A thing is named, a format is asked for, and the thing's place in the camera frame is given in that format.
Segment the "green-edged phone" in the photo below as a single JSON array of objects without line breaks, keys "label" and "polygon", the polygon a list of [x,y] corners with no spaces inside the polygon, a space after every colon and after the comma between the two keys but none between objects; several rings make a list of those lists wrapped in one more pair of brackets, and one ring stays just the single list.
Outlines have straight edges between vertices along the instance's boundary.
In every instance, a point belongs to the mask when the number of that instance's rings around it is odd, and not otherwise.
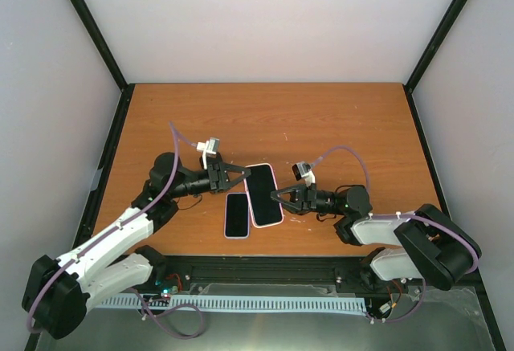
[{"label": "green-edged phone", "polygon": [[271,198],[276,188],[275,174],[270,164],[249,165],[250,175],[245,187],[253,224],[257,228],[280,224],[284,219],[281,205]]}]

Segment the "black phone case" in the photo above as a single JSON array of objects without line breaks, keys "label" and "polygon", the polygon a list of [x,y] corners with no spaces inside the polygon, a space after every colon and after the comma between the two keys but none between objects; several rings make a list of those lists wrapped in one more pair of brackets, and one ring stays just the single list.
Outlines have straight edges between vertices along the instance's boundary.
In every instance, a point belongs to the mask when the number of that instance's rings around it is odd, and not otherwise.
[{"label": "black phone case", "polygon": [[199,162],[201,164],[201,167],[203,169],[207,169],[207,160],[206,159],[203,159],[202,157],[199,159]]}]

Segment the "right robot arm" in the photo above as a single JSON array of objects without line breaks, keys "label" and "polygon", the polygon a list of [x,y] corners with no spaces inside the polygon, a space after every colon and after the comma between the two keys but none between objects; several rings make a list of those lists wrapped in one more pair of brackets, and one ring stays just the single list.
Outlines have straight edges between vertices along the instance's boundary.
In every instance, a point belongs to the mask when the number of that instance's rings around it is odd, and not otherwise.
[{"label": "right robot arm", "polygon": [[406,213],[373,213],[363,185],[334,191],[295,185],[272,191],[271,199],[292,214],[337,217],[334,230],[347,245],[383,245],[368,264],[382,281],[422,279],[447,291],[477,269],[482,255],[476,241],[432,204]]}]

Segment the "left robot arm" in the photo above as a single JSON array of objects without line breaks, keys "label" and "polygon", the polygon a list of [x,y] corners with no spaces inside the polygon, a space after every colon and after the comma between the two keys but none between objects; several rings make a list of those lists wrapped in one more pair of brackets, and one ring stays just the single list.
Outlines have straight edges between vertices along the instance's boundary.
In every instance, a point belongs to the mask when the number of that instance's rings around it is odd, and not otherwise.
[{"label": "left robot arm", "polygon": [[250,169],[218,154],[196,171],[184,167],[175,153],[159,155],[141,193],[115,222],[56,259],[43,255],[32,264],[22,298],[28,330],[58,340],[104,300],[142,284],[161,287],[167,269],[156,250],[145,246],[126,259],[121,255],[167,224],[179,211],[179,198],[224,193],[250,175]]}]

